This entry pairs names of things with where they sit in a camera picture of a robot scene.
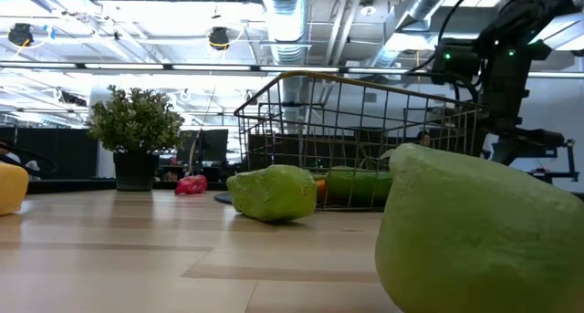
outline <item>ceiling light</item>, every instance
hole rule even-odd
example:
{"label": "ceiling light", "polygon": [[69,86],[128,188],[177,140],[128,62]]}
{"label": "ceiling light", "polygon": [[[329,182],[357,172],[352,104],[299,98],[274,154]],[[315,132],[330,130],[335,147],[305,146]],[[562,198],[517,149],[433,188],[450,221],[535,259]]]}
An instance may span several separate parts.
{"label": "ceiling light", "polygon": [[73,113],[75,112],[88,112],[88,108],[71,107],[70,110],[65,109],[35,109],[35,108],[8,108],[1,109],[0,112],[25,112],[25,113]]}
{"label": "ceiling light", "polygon": [[304,66],[264,66],[259,68],[266,72],[311,71],[311,72],[339,72],[339,68],[333,67],[304,67]]}
{"label": "ceiling light", "polygon": [[0,68],[76,68],[74,63],[0,62]]}
{"label": "ceiling light", "polygon": [[401,52],[406,49],[413,50],[425,50],[434,49],[434,46],[428,43],[428,40],[421,35],[408,35],[408,34],[393,34],[390,39],[383,46],[384,49],[388,51]]}
{"label": "ceiling light", "polygon": [[359,6],[361,7],[361,14],[363,16],[375,14],[376,9],[373,3],[375,3],[375,0],[361,0]]}
{"label": "ceiling light", "polygon": [[200,71],[249,71],[250,66],[231,65],[172,65],[175,70],[200,70]]}
{"label": "ceiling light", "polygon": [[35,41],[30,33],[30,25],[22,23],[15,24],[8,31],[8,40],[18,47],[29,47]]}
{"label": "ceiling light", "polygon": [[531,78],[584,79],[584,72],[529,72]]}
{"label": "ceiling light", "polygon": [[408,72],[406,68],[349,68],[349,73],[400,75]]}
{"label": "ceiling light", "polygon": [[38,113],[30,113],[30,112],[12,112],[12,117],[21,120],[21,121],[31,121],[31,122],[43,122],[43,116]]}
{"label": "ceiling light", "polygon": [[142,69],[142,70],[148,70],[148,69],[155,69],[155,70],[161,70],[164,69],[163,65],[157,65],[157,64],[126,64],[126,63],[99,63],[99,64],[93,64],[93,63],[88,63],[85,65],[86,68],[105,68],[105,69]]}
{"label": "ceiling light", "polygon": [[224,26],[214,27],[211,34],[209,34],[209,45],[214,50],[227,50],[227,48],[229,48],[229,36],[227,35],[227,28]]}

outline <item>metal wire basket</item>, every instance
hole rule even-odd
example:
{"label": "metal wire basket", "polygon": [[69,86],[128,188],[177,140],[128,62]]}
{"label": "metal wire basket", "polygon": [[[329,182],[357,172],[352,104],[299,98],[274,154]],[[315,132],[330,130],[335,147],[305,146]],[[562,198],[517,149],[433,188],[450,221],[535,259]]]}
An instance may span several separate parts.
{"label": "metal wire basket", "polygon": [[484,113],[460,100],[298,71],[274,78],[235,116],[247,170],[295,165],[327,176],[319,209],[379,210],[391,149],[418,142],[478,155]]}

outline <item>black robotic arm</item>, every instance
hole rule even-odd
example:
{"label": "black robotic arm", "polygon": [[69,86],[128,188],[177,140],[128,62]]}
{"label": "black robotic arm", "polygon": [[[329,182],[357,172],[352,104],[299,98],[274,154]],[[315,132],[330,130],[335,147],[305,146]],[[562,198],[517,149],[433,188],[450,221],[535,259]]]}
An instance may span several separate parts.
{"label": "black robotic arm", "polygon": [[521,130],[518,117],[522,99],[529,95],[527,77],[533,60],[545,60],[551,48],[530,42],[556,16],[580,12],[573,0],[509,0],[497,19],[474,40],[444,38],[438,44],[433,82],[444,84],[455,74],[472,81],[481,78],[478,103],[488,115],[477,123],[474,155],[478,156],[488,133],[499,136],[494,161],[509,165],[521,151],[534,146],[559,147],[562,134],[547,130]]}

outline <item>green leaves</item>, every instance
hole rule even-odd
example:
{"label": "green leaves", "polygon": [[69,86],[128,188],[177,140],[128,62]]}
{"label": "green leaves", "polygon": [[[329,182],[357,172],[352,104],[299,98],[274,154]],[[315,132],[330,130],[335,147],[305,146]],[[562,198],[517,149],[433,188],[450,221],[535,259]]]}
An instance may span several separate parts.
{"label": "green leaves", "polygon": [[115,152],[161,152],[181,147],[185,135],[179,130],[184,120],[171,111],[163,93],[151,89],[124,89],[109,86],[110,100],[91,107],[89,135],[105,149]]}

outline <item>table surface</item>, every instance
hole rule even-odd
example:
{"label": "table surface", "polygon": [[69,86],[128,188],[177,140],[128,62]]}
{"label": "table surface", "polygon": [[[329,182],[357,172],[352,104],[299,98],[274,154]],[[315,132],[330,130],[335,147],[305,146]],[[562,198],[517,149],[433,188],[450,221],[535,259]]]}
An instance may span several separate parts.
{"label": "table surface", "polygon": [[379,213],[262,224],[214,193],[27,196],[0,217],[3,313],[389,312]]}

